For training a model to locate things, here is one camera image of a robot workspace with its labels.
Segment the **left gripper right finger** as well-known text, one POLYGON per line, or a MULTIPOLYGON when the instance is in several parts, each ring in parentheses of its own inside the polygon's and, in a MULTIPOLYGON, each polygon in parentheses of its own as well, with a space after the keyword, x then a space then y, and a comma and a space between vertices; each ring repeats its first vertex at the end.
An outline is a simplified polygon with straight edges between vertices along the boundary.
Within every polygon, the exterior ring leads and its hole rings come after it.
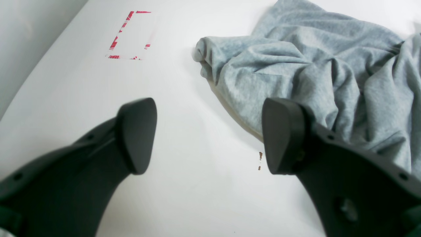
POLYGON ((262 134, 269 171, 300 180, 326 236, 420 236, 420 181, 344 142, 316 123, 309 107, 266 98, 262 134))

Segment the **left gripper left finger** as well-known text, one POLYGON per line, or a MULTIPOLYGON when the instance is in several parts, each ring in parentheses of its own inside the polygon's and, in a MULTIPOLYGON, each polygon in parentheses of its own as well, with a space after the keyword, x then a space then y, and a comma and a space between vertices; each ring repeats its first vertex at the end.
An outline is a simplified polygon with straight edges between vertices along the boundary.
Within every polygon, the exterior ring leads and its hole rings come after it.
POLYGON ((124 104, 73 144, 1 181, 1 230, 15 237, 94 237, 115 190, 144 174, 157 125, 152 98, 124 104))

